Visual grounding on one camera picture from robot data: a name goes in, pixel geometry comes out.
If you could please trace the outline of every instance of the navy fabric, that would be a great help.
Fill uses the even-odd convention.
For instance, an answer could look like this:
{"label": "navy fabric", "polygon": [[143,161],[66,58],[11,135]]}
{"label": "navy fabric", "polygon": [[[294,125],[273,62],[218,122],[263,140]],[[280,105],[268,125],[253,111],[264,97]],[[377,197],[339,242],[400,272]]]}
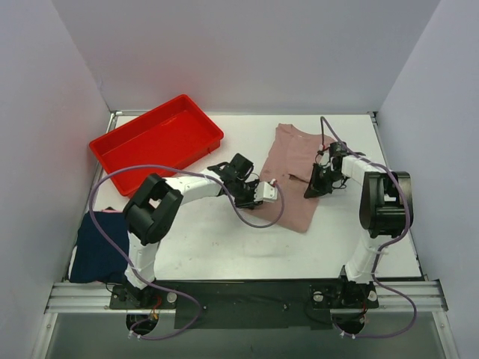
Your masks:
{"label": "navy fabric", "polygon": [[[123,213],[95,212],[95,216],[105,232],[128,254],[129,240]],[[70,282],[121,283],[125,269],[125,259],[103,238],[86,213],[78,229]]]}

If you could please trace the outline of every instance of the gray floor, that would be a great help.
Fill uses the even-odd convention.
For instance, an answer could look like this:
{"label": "gray floor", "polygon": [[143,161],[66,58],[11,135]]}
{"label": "gray floor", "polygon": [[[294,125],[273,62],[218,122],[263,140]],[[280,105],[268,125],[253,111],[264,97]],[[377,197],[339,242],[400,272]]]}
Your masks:
{"label": "gray floor", "polygon": [[[369,313],[364,332],[389,333],[410,320],[408,313]],[[172,329],[162,317],[152,334]],[[309,328],[194,330],[172,340],[127,339],[123,314],[61,314],[48,358],[444,358],[430,313],[421,313],[408,333],[389,340],[341,339],[339,332]]]}

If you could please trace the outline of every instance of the red plastic tray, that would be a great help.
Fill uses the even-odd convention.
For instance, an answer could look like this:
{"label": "red plastic tray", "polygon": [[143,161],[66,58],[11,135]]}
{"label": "red plastic tray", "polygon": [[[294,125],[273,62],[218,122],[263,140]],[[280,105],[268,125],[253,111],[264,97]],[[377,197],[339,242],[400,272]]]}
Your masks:
{"label": "red plastic tray", "polygon": [[[187,95],[180,95],[93,140],[90,148],[108,174],[146,164],[183,169],[218,148],[222,138],[223,131]],[[123,196],[130,196],[153,172],[174,174],[145,169],[112,180]]]}

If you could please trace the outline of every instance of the cloth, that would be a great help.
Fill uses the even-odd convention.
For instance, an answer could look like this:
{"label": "cloth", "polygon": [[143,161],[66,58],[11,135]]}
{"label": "cloth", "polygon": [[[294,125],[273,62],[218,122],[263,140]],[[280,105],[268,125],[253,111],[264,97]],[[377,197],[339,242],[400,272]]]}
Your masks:
{"label": "cloth", "polygon": [[[334,142],[324,136],[328,146]],[[313,219],[319,198],[304,198],[304,193],[313,172],[313,163],[321,145],[321,135],[311,135],[290,124],[280,123],[276,127],[275,141],[260,172],[261,181],[276,179],[284,193],[284,214],[278,224],[304,233]],[[263,203],[248,213],[273,221],[281,209],[281,201]]]}
{"label": "cloth", "polygon": [[[95,212],[95,216],[105,232],[128,254],[129,240],[123,213]],[[90,283],[98,280],[121,283],[125,269],[125,259],[103,238],[90,214],[86,213],[78,229],[70,282]]]}

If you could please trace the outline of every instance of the tabletop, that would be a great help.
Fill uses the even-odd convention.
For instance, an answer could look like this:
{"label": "tabletop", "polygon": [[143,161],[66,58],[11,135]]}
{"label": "tabletop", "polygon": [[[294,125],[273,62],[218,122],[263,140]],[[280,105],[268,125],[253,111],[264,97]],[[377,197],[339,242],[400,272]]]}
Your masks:
{"label": "tabletop", "polygon": [[[225,133],[220,148],[187,169],[201,171],[230,161],[241,153],[259,173],[279,123],[291,123],[311,134],[320,133],[319,115],[208,114]],[[134,119],[118,117],[116,127]],[[368,115],[326,116],[333,129],[353,150],[384,164]],[[407,171],[407,168],[395,170]],[[359,223],[361,188],[353,181],[344,190],[320,199],[307,233],[275,225],[254,229],[242,223],[225,196],[204,198],[181,206],[169,234],[161,241],[155,272],[160,280],[242,280],[336,278],[353,255],[363,230]],[[98,191],[95,210],[122,210],[128,199],[108,180]],[[262,224],[259,218],[244,214]],[[388,249],[378,277],[420,277],[410,234]]]}

